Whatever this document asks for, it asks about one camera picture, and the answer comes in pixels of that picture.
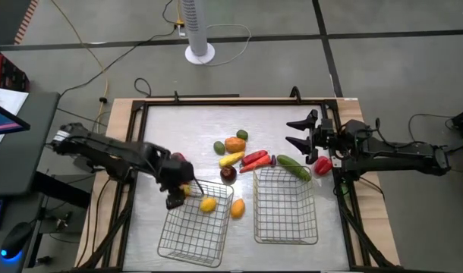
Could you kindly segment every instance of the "computer monitor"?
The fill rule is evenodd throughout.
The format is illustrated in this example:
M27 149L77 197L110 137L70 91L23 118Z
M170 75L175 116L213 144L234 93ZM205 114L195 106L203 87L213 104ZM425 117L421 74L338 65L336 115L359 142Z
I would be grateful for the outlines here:
M0 134L29 130L30 125L0 107Z

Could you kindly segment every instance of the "concrete floor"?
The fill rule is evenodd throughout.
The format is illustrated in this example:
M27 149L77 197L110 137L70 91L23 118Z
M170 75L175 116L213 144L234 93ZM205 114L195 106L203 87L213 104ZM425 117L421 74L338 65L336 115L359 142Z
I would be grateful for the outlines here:
M310 1L205 2L209 24L245 24L255 35L319 32ZM160 17L165 0L58 3L85 42L148 39L169 29ZM320 5L328 33L463 29L463 1L328 0L320 1ZM168 16L174 20L175 6L170 7ZM210 34L236 35L244 33L220 30ZM49 0L41 0L23 44L69 42L77 42L70 27ZM456 115L463 111L463 36L331 40L330 44L344 96L360 99L364 117L371 124L376 117L381 118L382 132L389 140L409 141L407 122L413 114ZM233 56L242 46L216 45L217 60ZM177 90L180 94L286 96L296 85L303 96L334 96L319 40L252 42L240 58L221 67L188 64L183 58L184 48L160 45L136 49L109 70L110 98L140 96L134 91L136 77L148 79L153 95L170 95ZM108 64L125 50L94 52ZM61 93L99 70L83 49L4 53L28 73L33 90ZM60 107L94 118L103 87L100 77L69 93ZM49 137L59 125L75 120L58 112ZM414 121L414 135L438 144L456 140L458 137L443 124L442 118L420 117ZM452 160L455 168L463 169L463 153ZM81 173L71 162L45 151L39 167L49 169L50 174ZM463 272L463 173L434 177L397 171L380 174L380 180L402 265ZM41 251L50 252L62 245L53 242L44 247ZM64 253L57 255L74 259ZM31 271L45 272L45 268Z

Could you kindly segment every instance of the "metal wire basket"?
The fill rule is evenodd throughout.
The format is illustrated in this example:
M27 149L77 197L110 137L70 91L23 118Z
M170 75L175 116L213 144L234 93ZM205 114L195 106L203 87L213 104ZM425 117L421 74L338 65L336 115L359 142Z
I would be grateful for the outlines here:
M191 195L184 205L168 211L157 247L161 257L218 267L222 262L226 231L233 200L233 188L199 180L205 196L216 199L213 212L200 210L203 198L196 183L191 183Z
M313 182L282 166L255 169L254 233L258 243L317 243Z

